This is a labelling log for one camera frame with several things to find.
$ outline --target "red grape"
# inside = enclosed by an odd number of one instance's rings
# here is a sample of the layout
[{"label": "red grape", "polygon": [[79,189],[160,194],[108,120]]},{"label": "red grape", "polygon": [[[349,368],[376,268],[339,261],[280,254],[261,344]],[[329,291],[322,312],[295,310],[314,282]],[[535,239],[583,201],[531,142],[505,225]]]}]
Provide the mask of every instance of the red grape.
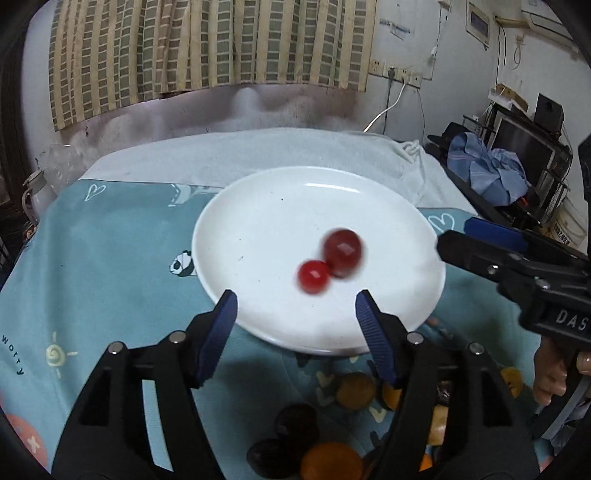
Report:
[{"label": "red grape", "polygon": [[350,275],[361,260],[363,246],[354,231],[335,230],[324,241],[323,258],[334,277]]},{"label": "red grape", "polygon": [[324,262],[308,260],[300,266],[297,279],[302,290],[306,293],[317,294],[328,285],[330,271]]}]

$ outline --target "blue cloth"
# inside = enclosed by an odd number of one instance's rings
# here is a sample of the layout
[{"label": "blue cloth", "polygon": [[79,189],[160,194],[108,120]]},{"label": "blue cloth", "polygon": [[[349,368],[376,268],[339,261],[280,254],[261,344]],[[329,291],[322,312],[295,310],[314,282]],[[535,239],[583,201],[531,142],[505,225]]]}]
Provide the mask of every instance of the blue cloth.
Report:
[{"label": "blue cloth", "polygon": [[510,205],[530,186],[514,152],[502,148],[487,151],[484,142],[471,132],[452,140],[447,166],[495,207]]},{"label": "blue cloth", "polygon": [[[45,467],[110,342],[152,345],[213,307],[189,250],[195,221],[215,193],[207,187],[80,180],[43,217],[0,291],[0,402]],[[462,231],[470,218],[459,210],[422,213],[437,233]],[[421,331],[434,340],[479,341],[531,383],[539,340],[519,327],[517,306],[488,280],[451,266],[446,274],[434,312],[439,321]],[[213,378],[194,392],[226,477],[258,478],[245,467],[246,451],[272,435],[273,417],[293,402],[317,409],[322,440],[347,442],[360,454],[373,449],[393,413],[378,399],[355,414],[335,403],[337,376],[356,371],[372,375],[369,355],[296,355],[235,326]],[[151,382],[144,394],[154,459],[169,468]]]}]

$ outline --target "dark purple fruit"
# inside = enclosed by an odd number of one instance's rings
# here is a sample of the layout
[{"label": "dark purple fruit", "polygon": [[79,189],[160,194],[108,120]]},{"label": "dark purple fruit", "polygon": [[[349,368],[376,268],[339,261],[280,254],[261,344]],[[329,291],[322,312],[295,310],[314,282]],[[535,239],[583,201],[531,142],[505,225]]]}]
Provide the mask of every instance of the dark purple fruit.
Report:
[{"label": "dark purple fruit", "polygon": [[275,418],[275,433],[285,445],[303,455],[320,437],[316,410],[305,403],[284,408]]},{"label": "dark purple fruit", "polygon": [[444,407],[449,407],[452,396],[453,382],[444,380],[437,384],[437,402]]},{"label": "dark purple fruit", "polygon": [[248,449],[246,461],[263,478],[287,478],[300,469],[300,459],[277,439],[256,442]]}]

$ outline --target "curtain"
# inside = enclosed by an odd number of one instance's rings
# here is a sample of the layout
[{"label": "curtain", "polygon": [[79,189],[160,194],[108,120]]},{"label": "curtain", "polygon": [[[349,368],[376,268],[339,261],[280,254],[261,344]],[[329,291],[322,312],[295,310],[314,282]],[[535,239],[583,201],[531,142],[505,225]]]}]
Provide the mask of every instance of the curtain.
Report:
[{"label": "curtain", "polygon": [[165,95],[241,83],[365,91],[376,0],[59,0],[55,130]]}]

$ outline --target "white plate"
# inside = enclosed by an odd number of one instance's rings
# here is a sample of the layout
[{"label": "white plate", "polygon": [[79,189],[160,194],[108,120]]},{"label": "white plate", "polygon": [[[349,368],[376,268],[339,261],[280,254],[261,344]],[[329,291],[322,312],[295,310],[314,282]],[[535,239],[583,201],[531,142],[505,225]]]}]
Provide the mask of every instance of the white plate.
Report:
[{"label": "white plate", "polygon": [[[302,292],[297,270],[320,258],[325,234],[355,231],[364,244],[358,272],[332,279],[318,296]],[[437,236],[398,193],[328,168],[265,170],[233,183],[205,207],[192,240],[197,275],[218,301],[238,295],[238,324],[253,335],[304,353],[368,351],[355,317],[367,288],[383,312],[414,330],[431,314],[445,282]]]}]

